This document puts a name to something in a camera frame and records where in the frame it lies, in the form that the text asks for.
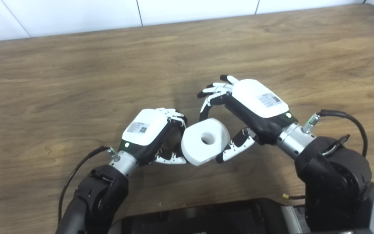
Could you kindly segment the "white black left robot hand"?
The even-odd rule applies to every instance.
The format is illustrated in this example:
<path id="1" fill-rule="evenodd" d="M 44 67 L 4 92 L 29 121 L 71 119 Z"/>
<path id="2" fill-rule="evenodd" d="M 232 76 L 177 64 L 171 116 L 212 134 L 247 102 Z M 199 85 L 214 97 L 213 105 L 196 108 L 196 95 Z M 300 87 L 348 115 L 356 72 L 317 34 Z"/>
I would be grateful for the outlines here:
<path id="1" fill-rule="evenodd" d="M 129 153 L 139 166 L 152 162 L 188 163 L 180 150 L 180 143 L 174 150 L 162 148 L 173 128 L 183 136 L 187 122 L 187 117 L 176 109 L 143 109 L 124 130 L 118 151 Z"/>

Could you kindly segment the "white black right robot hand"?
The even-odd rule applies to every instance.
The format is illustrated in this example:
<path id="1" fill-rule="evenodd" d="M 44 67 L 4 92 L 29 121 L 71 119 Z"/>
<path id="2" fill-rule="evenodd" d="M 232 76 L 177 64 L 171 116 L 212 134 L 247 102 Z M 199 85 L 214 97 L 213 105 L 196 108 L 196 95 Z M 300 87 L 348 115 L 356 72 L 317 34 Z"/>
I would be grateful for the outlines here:
<path id="1" fill-rule="evenodd" d="M 213 106 L 224 105 L 245 127 L 223 148 L 215 160 L 224 163 L 254 143 L 276 145 L 281 133 L 297 123 L 289 106 L 269 88 L 257 80 L 238 80 L 232 75 L 220 76 L 220 83 L 212 83 L 197 94 L 204 102 L 199 121 L 209 117 Z"/>

